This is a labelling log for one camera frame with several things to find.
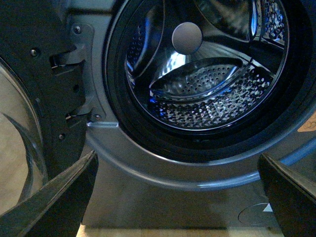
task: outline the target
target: wooden floor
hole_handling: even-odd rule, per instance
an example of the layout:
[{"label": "wooden floor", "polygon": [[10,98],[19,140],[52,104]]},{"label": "wooden floor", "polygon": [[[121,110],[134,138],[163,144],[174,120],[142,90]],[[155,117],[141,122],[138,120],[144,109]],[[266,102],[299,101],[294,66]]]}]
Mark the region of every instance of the wooden floor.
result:
[{"label": "wooden floor", "polygon": [[77,237],[283,237],[279,229],[230,227],[226,230],[124,230],[81,226]]}]

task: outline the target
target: washing machine door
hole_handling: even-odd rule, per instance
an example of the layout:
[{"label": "washing machine door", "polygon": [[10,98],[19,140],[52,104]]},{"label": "washing machine door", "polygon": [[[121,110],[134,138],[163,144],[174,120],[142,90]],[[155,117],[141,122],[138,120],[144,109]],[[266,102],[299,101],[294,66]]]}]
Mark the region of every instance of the washing machine door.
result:
[{"label": "washing machine door", "polygon": [[97,168],[95,154],[79,159],[84,47],[49,1],[0,5],[0,236],[71,236],[63,231],[79,228]]}]

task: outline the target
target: drum center cap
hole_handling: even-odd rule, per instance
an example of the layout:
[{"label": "drum center cap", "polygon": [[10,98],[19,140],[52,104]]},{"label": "drum center cap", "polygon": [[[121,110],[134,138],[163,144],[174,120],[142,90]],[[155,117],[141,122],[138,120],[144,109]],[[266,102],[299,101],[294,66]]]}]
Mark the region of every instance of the drum center cap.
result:
[{"label": "drum center cap", "polygon": [[195,53],[202,44],[202,31],[196,24],[184,22],[174,29],[172,44],[180,54]]}]

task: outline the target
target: washing machine drum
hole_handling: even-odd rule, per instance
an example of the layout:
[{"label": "washing machine drum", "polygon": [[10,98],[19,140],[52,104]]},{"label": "washing machine drum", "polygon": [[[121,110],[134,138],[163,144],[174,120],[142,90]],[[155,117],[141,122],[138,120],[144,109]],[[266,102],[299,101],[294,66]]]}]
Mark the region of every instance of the washing machine drum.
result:
[{"label": "washing machine drum", "polygon": [[312,37],[299,0],[129,0],[108,34],[106,92],[146,150],[228,158],[296,123],[311,102]]}]

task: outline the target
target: door glass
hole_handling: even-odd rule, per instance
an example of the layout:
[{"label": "door glass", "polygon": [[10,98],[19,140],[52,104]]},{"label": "door glass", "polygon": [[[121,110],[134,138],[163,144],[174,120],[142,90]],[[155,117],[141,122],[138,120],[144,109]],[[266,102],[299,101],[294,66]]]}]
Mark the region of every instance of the door glass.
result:
[{"label": "door glass", "polygon": [[47,172],[37,113],[18,77],[1,59],[0,85],[2,215],[40,189],[47,182]]}]

